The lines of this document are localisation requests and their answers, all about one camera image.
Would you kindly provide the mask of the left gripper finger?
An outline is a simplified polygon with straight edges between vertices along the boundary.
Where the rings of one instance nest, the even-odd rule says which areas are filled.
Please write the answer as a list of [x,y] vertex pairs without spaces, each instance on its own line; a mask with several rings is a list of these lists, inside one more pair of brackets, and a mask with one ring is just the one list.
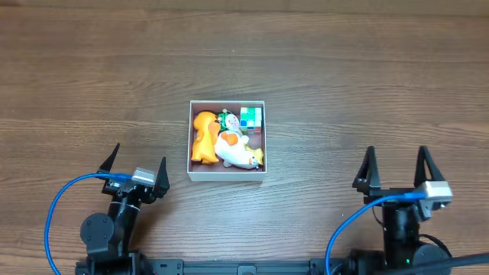
[[110,173],[119,148],[120,148],[120,144],[117,143],[114,150],[112,151],[112,153],[105,159],[105,161],[97,169],[97,174],[102,174],[102,173],[103,174],[109,174]]
[[167,194],[169,188],[170,188],[170,183],[167,175],[167,159],[166,157],[163,157],[160,163],[157,177],[155,179],[153,195],[156,198],[161,199]]

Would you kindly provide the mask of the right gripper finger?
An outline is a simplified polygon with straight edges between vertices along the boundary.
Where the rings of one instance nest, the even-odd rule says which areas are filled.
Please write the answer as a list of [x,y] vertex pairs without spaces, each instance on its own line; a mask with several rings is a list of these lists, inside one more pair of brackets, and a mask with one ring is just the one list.
[[428,147],[420,146],[416,159],[414,186],[417,188],[426,181],[445,181],[445,177],[436,166]]
[[367,148],[363,162],[352,183],[352,187],[356,188],[360,193],[370,193],[381,188],[374,146]]

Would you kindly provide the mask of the orange dinosaur toy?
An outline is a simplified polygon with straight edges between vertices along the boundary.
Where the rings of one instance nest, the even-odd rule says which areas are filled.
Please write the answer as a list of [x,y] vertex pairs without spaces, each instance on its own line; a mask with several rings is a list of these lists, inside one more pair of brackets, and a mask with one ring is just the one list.
[[196,137],[192,146],[191,161],[199,161],[203,164],[219,162],[215,154],[215,143],[221,129],[217,115],[204,111],[200,112],[193,121]]

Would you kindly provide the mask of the white plush duck toy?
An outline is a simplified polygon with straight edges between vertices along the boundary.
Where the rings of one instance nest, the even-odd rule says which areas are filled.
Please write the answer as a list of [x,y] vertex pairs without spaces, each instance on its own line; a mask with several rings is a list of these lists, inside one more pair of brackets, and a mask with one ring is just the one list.
[[223,166],[253,170],[264,165],[264,152],[248,145],[249,137],[235,131],[223,131],[218,134],[214,145],[215,154],[223,160]]

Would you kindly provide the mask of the wooden pig rattle drum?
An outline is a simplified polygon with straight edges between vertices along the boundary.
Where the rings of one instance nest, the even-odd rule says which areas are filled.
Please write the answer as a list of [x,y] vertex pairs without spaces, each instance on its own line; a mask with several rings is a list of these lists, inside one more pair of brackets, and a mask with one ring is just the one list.
[[235,131],[238,134],[242,135],[239,119],[232,112],[230,112],[229,110],[227,110],[225,108],[222,110],[222,112],[228,112],[229,113],[229,115],[226,118],[228,131]]

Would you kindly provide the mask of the colourful puzzle cube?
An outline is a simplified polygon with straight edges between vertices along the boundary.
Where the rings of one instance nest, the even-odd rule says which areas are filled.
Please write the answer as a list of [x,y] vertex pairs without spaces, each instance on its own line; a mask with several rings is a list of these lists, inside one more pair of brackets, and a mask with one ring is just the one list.
[[243,134],[260,134],[263,122],[262,109],[260,107],[241,107],[239,122]]

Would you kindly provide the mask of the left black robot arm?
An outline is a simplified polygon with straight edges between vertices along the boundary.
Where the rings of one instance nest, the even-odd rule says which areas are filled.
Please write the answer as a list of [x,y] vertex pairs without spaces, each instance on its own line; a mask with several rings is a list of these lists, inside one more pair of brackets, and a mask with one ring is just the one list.
[[157,172],[137,168],[133,174],[110,178],[119,146],[99,166],[97,174],[104,181],[102,193],[110,195],[108,211],[87,217],[80,227],[86,245],[86,260],[75,267],[76,275],[121,274],[154,275],[154,268],[139,250],[130,250],[136,219],[141,205],[163,198],[170,188],[165,158]]

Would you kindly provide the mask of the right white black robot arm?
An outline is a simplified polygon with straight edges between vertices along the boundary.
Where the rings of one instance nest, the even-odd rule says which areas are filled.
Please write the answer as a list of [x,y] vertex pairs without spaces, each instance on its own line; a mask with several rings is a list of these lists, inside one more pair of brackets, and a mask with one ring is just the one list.
[[339,229],[346,229],[362,214],[379,207],[383,249],[353,250],[340,266],[327,264],[328,270],[340,274],[404,271],[452,257],[439,239],[419,232],[420,224],[430,220],[434,211],[451,203],[453,197],[451,187],[435,165],[428,147],[421,146],[418,150],[412,187],[384,189],[375,148],[369,146],[352,187],[364,195],[364,206],[347,218]]

